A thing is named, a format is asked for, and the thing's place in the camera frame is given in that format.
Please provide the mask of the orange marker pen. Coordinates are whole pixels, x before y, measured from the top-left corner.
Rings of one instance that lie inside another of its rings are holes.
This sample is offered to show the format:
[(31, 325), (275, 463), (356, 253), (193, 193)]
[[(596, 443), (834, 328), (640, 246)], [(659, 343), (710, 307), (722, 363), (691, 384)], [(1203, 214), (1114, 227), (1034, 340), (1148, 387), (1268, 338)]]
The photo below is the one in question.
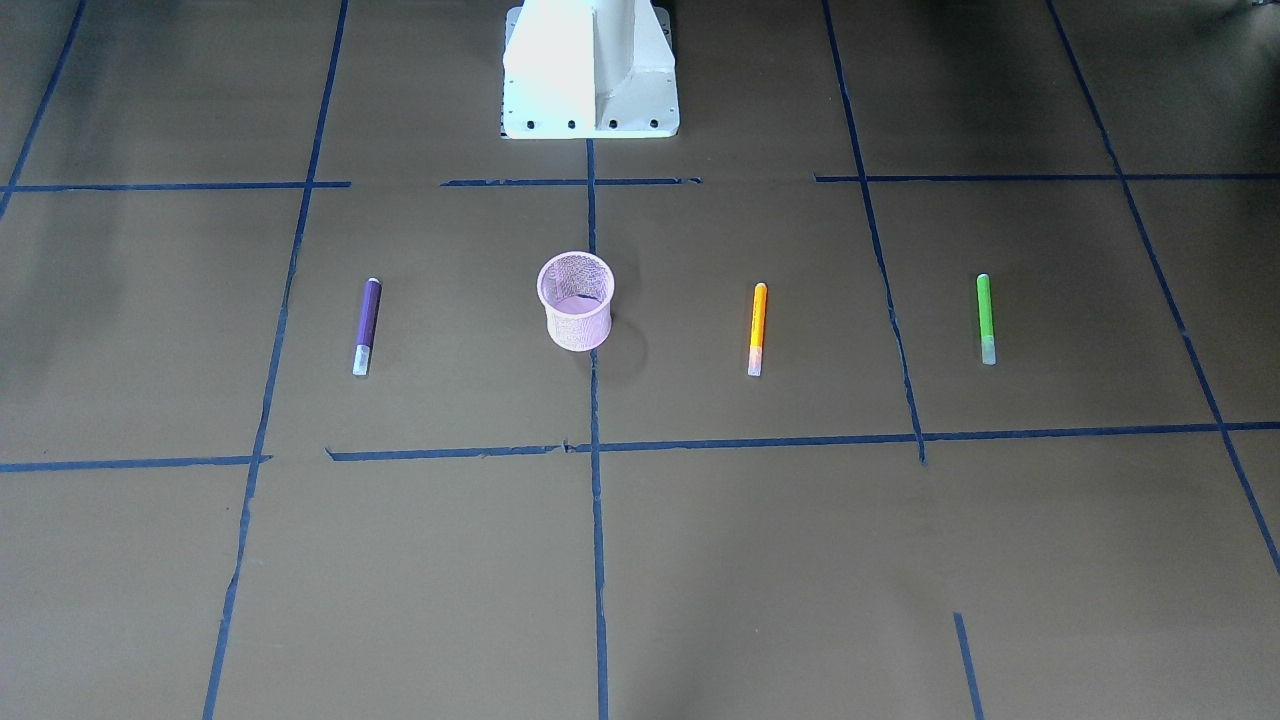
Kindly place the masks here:
[(768, 286), (758, 282), (751, 293), (750, 327), (748, 336), (748, 377), (760, 377), (765, 345)]

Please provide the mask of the purple marker pen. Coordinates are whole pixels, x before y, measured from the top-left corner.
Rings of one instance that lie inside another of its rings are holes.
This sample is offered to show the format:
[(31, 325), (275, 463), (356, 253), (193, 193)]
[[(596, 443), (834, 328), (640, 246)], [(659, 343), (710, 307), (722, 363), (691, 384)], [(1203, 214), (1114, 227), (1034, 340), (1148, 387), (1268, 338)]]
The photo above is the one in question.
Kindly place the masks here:
[(365, 281), (358, 322), (353, 342), (352, 375), (366, 377), (372, 356), (378, 314), (381, 297), (381, 282), (376, 277)]

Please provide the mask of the green marker pen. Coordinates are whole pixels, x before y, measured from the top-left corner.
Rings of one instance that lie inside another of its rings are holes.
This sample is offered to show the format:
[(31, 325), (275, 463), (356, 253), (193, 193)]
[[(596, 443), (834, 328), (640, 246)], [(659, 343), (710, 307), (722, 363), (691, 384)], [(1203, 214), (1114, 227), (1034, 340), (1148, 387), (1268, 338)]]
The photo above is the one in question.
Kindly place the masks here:
[(980, 273), (975, 278), (975, 300), (979, 324), (980, 360), (984, 365), (993, 366), (997, 364), (997, 348), (995, 338), (991, 278), (987, 273)]

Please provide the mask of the pink mesh pen holder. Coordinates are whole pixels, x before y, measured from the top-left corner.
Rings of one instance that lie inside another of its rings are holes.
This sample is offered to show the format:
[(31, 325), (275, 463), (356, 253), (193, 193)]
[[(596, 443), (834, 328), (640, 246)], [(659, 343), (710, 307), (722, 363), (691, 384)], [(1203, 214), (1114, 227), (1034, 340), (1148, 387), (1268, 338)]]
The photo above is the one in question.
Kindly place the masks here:
[(614, 273), (594, 254), (562, 252), (549, 259), (536, 279), (547, 333), (559, 347), (589, 352), (605, 342), (612, 328)]

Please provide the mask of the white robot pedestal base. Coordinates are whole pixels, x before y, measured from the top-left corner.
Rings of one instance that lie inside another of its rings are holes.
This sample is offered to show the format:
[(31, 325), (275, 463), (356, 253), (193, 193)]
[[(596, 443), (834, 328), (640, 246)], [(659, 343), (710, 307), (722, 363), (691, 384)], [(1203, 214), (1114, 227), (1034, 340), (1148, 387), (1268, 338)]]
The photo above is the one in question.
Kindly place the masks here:
[(506, 138), (678, 133), (672, 18), (652, 1), (524, 1), (506, 13), (502, 64)]

